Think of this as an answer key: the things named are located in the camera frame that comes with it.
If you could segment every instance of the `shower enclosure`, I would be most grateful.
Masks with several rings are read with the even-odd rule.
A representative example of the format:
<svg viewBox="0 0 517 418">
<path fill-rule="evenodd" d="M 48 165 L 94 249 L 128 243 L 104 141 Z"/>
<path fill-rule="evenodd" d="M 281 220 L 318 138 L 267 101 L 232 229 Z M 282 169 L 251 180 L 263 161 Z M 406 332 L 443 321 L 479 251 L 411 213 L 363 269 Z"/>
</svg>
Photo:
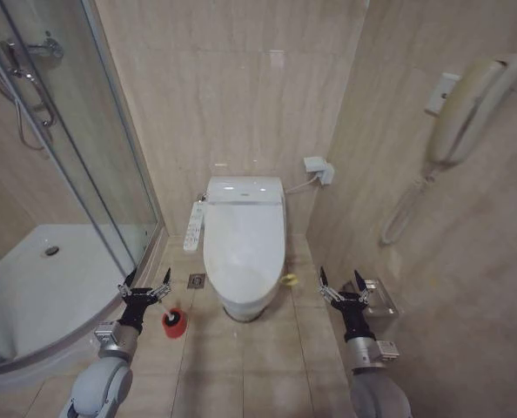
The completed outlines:
<svg viewBox="0 0 517 418">
<path fill-rule="evenodd" d="M 163 231 L 94 10 L 0 0 L 0 386 L 86 339 Z"/>
</svg>

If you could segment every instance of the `bidet control panel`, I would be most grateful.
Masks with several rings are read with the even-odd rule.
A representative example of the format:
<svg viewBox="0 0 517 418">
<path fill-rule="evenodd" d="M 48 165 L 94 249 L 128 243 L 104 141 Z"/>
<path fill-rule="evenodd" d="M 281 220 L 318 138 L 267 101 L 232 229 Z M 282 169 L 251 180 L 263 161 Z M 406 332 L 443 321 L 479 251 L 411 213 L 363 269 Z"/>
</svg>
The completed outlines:
<svg viewBox="0 0 517 418">
<path fill-rule="evenodd" d="M 203 219 L 205 217 L 205 202 L 195 202 L 192 204 L 191 217 L 189 218 L 189 225 L 185 233 L 185 241 L 183 242 L 183 249 L 187 252 L 197 251 L 198 240 L 200 239 L 200 230 L 203 226 Z"/>
</svg>

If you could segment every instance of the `toilet seat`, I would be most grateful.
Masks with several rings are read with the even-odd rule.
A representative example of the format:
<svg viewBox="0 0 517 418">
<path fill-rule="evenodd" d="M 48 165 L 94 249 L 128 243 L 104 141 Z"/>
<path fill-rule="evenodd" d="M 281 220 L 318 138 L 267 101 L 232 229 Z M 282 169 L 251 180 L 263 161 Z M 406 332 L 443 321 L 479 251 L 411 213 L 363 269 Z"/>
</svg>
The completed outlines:
<svg viewBox="0 0 517 418">
<path fill-rule="evenodd" d="M 221 299 L 237 304 L 263 299 L 277 285 L 284 265 L 283 204 L 209 203 L 204 259 Z"/>
</svg>

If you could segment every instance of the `white toilet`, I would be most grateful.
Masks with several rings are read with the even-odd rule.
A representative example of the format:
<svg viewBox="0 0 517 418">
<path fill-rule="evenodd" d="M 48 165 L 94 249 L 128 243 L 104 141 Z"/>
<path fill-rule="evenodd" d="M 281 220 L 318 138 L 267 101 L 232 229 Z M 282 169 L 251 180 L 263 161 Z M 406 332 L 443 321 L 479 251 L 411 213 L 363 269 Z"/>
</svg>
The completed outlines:
<svg viewBox="0 0 517 418">
<path fill-rule="evenodd" d="M 225 311 L 260 316 L 278 291 L 285 258 L 285 205 L 274 177 L 212 177 L 205 212 L 205 268 Z"/>
</svg>

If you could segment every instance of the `floor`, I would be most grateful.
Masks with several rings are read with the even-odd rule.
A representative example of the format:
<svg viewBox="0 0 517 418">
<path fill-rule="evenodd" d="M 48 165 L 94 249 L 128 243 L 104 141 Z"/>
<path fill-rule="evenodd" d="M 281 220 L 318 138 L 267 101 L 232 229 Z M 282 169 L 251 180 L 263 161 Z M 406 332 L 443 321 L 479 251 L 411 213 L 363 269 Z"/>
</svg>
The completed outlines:
<svg viewBox="0 0 517 418">
<path fill-rule="evenodd" d="M 210 286 L 187 289 L 190 273 L 205 271 L 202 250 L 183 251 L 171 237 L 154 284 L 172 272 L 166 306 L 189 315 L 178 340 L 168 340 L 158 306 L 144 317 L 132 363 L 134 381 L 119 417 L 350 417 L 349 388 L 305 237 L 288 240 L 286 269 L 299 283 L 281 287 L 274 302 L 250 324 L 230 320 Z M 55 417 L 76 374 L 0 394 L 0 417 Z"/>
</svg>

